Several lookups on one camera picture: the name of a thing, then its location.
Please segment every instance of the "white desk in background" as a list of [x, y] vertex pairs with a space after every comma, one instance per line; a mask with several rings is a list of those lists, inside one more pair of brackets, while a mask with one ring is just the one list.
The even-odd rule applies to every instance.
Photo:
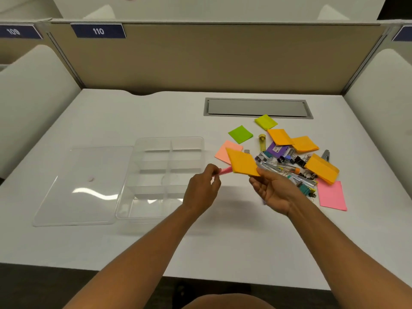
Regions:
[[[348, 211], [321, 210], [357, 245], [412, 285], [412, 201], [342, 96], [83, 90], [0, 186], [0, 262], [100, 270], [145, 226], [33, 227], [32, 219], [73, 147], [133, 146], [137, 138], [202, 136], [206, 161], [228, 131], [251, 117], [203, 116], [209, 98], [306, 99], [314, 119], [276, 119], [291, 137], [308, 135], [340, 169]], [[222, 176], [216, 203], [183, 238], [166, 276], [328, 289], [289, 220], [263, 206], [248, 177]]]

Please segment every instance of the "sticky note pad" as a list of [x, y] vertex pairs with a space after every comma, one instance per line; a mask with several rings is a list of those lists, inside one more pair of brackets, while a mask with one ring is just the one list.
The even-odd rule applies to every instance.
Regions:
[[253, 134], [247, 131], [243, 126], [237, 127], [236, 129], [230, 131], [229, 134], [238, 144], [253, 137]]
[[293, 138], [292, 141], [295, 143], [293, 147], [297, 151], [306, 152], [306, 151], [316, 151], [319, 147], [312, 142], [307, 135], [299, 138]]
[[347, 211], [345, 198], [343, 197], [342, 184], [340, 181], [336, 181], [334, 184], [329, 185], [322, 180], [318, 180], [318, 196], [319, 203], [323, 207], [329, 207]]
[[256, 118], [255, 122], [264, 130], [271, 129], [278, 125], [278, 123], [268, 115], [263, 115], [259, 118]]
[[333, 166], [331, 163], [320, 158], [320, 156], [313, 154], [309, 161], [305, 165], [306, 169], [316, 173], [321, 179], [327, 183], [332, 184], [336, 181], [339, 169]]
[[234, 173], [241, 173], [249, 176], [260, 176], [256, 171], [257, 166], [252, 155], [241, 151], [235, 151], [230, 148], [227, 148], [226, 151], [229, 155]]
[[216, 153], [215, 157], [217, 159], [220, 159], [221, 161], [224, 161], [225, 163], [228, 163], [230, 165], [230, 159], [229, 159], [229, 155], [227, 155], [227, 151], [226, 148], [231, 148], [232, 150], [235, 151], [241, 151], [243, 150], [243, 146], [230, 142], [230, 141], [226, 141], [218, 150], [218, 152]]
[[272, 137], [276, 145], [295, 144], [284, 129], [269, 129], [267, 132]]

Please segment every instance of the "yellow highlighter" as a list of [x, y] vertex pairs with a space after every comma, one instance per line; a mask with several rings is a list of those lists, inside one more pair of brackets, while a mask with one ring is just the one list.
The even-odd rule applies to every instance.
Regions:
[[260, 151], [266, 150], [266, 135], [260, 134], [259, 135], [259, 144], [260, 144]]

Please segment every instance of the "person's left hand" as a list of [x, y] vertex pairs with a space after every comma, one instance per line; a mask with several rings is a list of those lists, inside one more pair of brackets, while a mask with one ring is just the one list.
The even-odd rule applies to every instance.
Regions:
[[[221, 184], [218, 175], [220, 171], [221, 169], [217, 166], [209, 164], [203, 173], [194, 175], [190, 179], [185, 196], [183, 197], [183, 205], [199, 210], [200, 214], [212, 206]], [[213, 176], [215, 176], [215, 179], [213, 183], [211, 183]]]

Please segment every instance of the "person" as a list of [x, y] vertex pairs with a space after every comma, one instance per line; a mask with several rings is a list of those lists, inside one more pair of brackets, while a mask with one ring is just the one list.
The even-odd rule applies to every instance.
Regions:
[[[219, 171], [209, 164], [193, 176], [182, 205], [105, 266], [65, 309], [143, 308], [183, 236], [218, 195]], [[356, 246], [290, 180], [257, 171], [260, 177], [250, 177], [251, 185], [291, 221], [343, 308], [412, 308], [412, 288]], [[273, 307], [250, 295], [225, 294], [201, 296], [184, 307], [194, 308]]]

